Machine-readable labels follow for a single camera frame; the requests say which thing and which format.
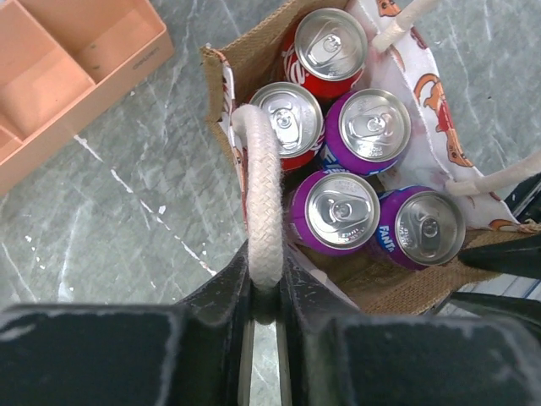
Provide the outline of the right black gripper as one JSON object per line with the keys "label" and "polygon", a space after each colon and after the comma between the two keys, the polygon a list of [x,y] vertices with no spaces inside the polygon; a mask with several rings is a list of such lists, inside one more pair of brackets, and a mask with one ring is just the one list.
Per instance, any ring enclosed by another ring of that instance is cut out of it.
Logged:
{"label": "right black gripper", "polygon": [[471,248],[459,261],[499,276],[473,288],[461,288],[447,298],[448,315],[497,315],[526,326],[540,324],[540,234],[514,241]]}

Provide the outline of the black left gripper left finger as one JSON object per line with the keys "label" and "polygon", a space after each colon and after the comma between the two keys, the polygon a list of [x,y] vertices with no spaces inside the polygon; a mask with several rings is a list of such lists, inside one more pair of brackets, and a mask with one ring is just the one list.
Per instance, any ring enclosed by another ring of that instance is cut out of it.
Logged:
{"label": "black left gripper left finger", "polygon": [[246,405],[246,249],[175,304],[18,304],[1,313],[4,405]]}

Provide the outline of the patterned canvas tote bag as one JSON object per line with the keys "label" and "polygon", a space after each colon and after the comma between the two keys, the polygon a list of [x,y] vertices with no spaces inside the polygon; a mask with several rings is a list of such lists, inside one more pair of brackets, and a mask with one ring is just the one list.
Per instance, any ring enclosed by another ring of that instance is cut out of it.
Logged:
{"label": "patterned canvas tote bag", "polygon": [[[208,124],[238,174],[249,236],[249,275],[256,287],[269,291],[285,271],[286,254],[291,254],[305,269],[315,271],[326,287],[345,294],[367,313],[419,314],[459,288],[495,274],[458,259],[413,272],[366,254],[339,260],[295,248],[285,234],[279,190],[282,171],[270,122],[258,108],[242,106],[251,91],[277,76],[279,46],[287,31],[321,7],[320,1],[286,2],[226,47],[201,50],[210,98]],[[459,168],[449,161],[443,138],[434,128],[436,116],[421,104],[425,80],[438,77],[433,54],[415,30],[397,41],[395,51],[369,57],[367,81],[395,91],[413,117],[413,143],[405,160],[380,176],[385,187],[394,189],[413,181],[439,188],[448,180],[479,176],[477,168]]]}

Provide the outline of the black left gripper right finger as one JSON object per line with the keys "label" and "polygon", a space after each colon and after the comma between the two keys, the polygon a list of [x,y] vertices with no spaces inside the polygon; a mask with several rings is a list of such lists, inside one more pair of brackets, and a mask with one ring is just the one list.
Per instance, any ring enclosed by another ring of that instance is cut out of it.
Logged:
{"label": "black left gripper right finger", "polygon": [[365,315],[298,249],[280,283],[285,405],[537,405],[540,303],[456,293],[464,317]]}

